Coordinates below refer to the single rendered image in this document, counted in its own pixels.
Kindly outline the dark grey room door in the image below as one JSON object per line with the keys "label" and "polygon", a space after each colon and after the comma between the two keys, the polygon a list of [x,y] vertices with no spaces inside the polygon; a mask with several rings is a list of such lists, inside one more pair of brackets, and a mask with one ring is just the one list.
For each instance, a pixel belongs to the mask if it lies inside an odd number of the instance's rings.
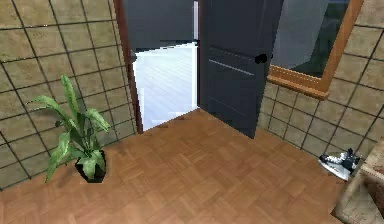
{"label": "dark grey room door", "polygon": [[[199,107],[254,138],[284,0],[199,1]],[[266,54],[266,63],[255,57]]]}

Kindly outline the green house plant black pot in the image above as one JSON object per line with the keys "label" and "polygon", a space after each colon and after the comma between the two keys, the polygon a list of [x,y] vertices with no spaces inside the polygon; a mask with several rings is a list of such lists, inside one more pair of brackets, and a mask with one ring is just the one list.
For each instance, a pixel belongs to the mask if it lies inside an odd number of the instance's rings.
{"label": "green house plant black pot", "polygon": [[108,132],[111,126],[94,108],[80,111],[68,76],[63,74],[60,82],[71,114],[66,113],[51,97],[40,95],[30,100],[30,103],[40,104],[35,111],[53,111],[59,117],[55,126],[64,128],[64,132],[58,137],[58,145],[49,158],[45,182],[50,181],[60,164],[75,160],[76,170],[87,183],[102,183],[107,173],[107,162],[97,133]]}

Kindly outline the wooden framed window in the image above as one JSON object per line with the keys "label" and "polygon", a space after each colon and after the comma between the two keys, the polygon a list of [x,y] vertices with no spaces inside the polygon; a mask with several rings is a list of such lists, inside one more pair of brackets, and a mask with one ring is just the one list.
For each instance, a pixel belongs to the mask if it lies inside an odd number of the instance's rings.
{"label": "wooden framed window", "polygon": [[268,80],[325,100],[364,0],[285,0]]}

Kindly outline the black and white shoe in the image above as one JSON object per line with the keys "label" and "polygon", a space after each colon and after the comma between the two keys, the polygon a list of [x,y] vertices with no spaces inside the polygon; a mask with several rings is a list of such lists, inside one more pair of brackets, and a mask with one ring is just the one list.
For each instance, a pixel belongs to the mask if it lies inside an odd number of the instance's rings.
{"label": "black and white shoe", "polygon": [[319,164],[336,177],[347,181],[357,168],[360,157],[352,149],[342,152],[339,156],[323,154],[318,159]]}

